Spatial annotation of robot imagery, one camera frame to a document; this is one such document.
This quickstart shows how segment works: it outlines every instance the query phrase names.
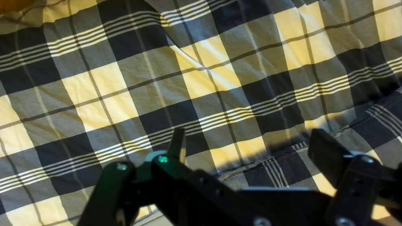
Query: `teal light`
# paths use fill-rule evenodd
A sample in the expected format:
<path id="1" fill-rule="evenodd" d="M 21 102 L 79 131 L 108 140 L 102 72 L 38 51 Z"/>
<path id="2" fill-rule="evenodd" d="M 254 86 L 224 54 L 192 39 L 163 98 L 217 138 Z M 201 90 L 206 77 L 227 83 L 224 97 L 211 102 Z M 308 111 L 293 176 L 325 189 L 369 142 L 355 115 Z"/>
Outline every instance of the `teal light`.
<path id="1" fill-rule="evenodd" d="M 160 157 L 158 157 L 158 161 L 160 161 L 161 164 L 167 164 L 167 162 L 168 162 L 168 159 L 167 159 L 166 156 L 160 156 Z"/>

